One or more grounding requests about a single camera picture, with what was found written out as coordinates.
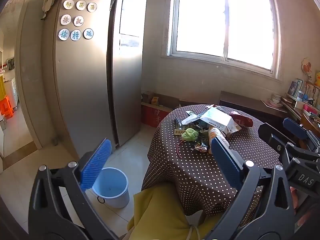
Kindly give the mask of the right hand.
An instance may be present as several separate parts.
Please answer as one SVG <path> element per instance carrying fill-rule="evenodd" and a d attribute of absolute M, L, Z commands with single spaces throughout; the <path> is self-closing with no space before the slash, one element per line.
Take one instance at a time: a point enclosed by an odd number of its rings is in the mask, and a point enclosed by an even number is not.
<path fill-rule="evenodd" d="M 290 192 L 293 201 L 293 208 L 296 210 L 300 206 L 300 197 L 302 196 L 302 192 L 294 187 L 290 187 Z"/>

